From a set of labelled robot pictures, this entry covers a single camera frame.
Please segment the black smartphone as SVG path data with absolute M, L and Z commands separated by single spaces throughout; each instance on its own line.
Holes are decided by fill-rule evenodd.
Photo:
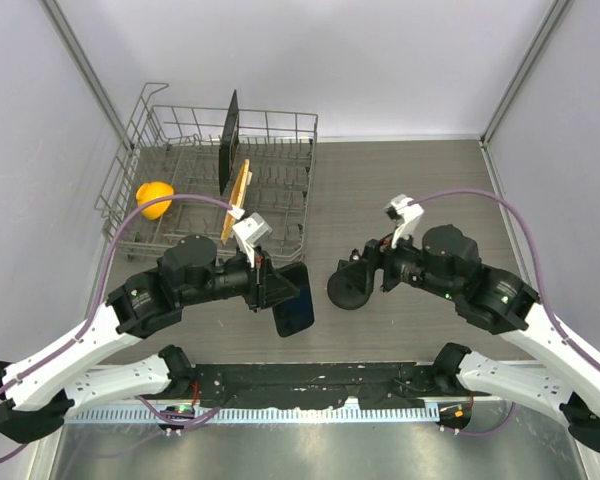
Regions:
M 315 321 L 309 274 L 303 262 L 287 265 L 279 270 L 293 283 L 299 294 L 273 307 L 277 334 L 286 338 L 310 328 Z

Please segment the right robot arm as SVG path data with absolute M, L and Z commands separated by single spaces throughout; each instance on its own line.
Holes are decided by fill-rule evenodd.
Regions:
M 411 239 L 371 240 L 360 260 L 367 292 L 375 272 L 382 271 L 383 291 L 405 283 L 448 300 L 468 324 L 524 350 L 548 370 L 531 374 L 448 343 L 431 371 L 437 391 L 504 397 L 555 420 L 600 453 L 600 372 L 571 348 L 574 334 L 563 323 L 551 322 L 536 290 L 517 275 L 482 262 L 475 240 L 443 225 L 429 229 L 420 248 Z

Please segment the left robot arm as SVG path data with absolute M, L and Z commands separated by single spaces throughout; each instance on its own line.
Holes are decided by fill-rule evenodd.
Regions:
M 166 250 L 156 267 L 111 291 L 95 313 L 35 355 L 0 361 L 0 433 L 19 443 L 39 440 L 81 411 L 144 395 L 185 397 L 194 369 L 169 345 L 133 364 L 99 363 L 179 323 L 185 308 L 241 297 L 257 312 L 272 311 L 279 336 L 314 322 L 309 275 L 302 262 L 276 268 L 256 248 L 217 262 L 215 243 L 191 235 Z

